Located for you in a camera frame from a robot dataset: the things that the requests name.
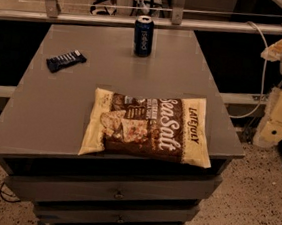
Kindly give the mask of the brown Sea Salt chip bag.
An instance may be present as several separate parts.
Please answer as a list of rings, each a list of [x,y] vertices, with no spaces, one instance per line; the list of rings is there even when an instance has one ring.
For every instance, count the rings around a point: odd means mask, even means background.
[[[132,98],[98,88],[80,153],[105,150],[210,168],[206,99]]]

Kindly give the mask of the blue Pepsi can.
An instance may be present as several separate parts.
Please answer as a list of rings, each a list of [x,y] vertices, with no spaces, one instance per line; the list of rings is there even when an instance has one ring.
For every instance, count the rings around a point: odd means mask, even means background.
[[[135,21],[134,53],[136,56],[148,57],[152,51],[154,23],[151,17],[139,16]]]

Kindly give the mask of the dark blue snack bar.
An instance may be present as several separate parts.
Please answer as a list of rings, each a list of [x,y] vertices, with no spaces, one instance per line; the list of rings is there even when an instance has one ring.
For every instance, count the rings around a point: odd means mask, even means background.
[[[51,73],[59,72],[64,68],[68,68],[70,66],[85,62],[86,58],[82,53],[77,50],[46,59],[46,65]]]

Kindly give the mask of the grey drawer cabinet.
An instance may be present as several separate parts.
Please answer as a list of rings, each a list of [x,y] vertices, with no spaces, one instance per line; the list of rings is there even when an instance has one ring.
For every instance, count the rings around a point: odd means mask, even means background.
[[[0,116],[0,165],[8,176],[82,181],[161,181],[221,176],[243,148],[191,31],[160,29],[150,56],[133,53],[132,29],[52,26]],[[59,72],[46,59],[79,51],[86,58]],[[205,98],[211,167],[115,154],[82,155],[97,88],[132,97]]]

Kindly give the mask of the middle grey drawer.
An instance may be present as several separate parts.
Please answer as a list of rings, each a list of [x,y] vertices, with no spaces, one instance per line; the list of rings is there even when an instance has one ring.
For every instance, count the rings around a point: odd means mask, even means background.
[[[186,222],[199,212],[193,201],[65,201],[36,202],[33,211],[53,223]]]

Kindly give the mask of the top grey drawer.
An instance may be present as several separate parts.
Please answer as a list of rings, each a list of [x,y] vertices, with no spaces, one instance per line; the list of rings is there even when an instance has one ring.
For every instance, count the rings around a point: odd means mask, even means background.
[[[207,199],[220,185],[218,176],[161,181],[82,181],[52,177],[8,176],[5,184],[22,201],[141,201]]]

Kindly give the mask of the metal guard railing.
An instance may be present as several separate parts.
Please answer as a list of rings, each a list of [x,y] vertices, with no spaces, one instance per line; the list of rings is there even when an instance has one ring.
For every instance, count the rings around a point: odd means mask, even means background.
[[[157,28],[282,35],[282,0],[117,0],[114,15],[95,0],[0,0],[0,19],[130,26],[145,9]]]

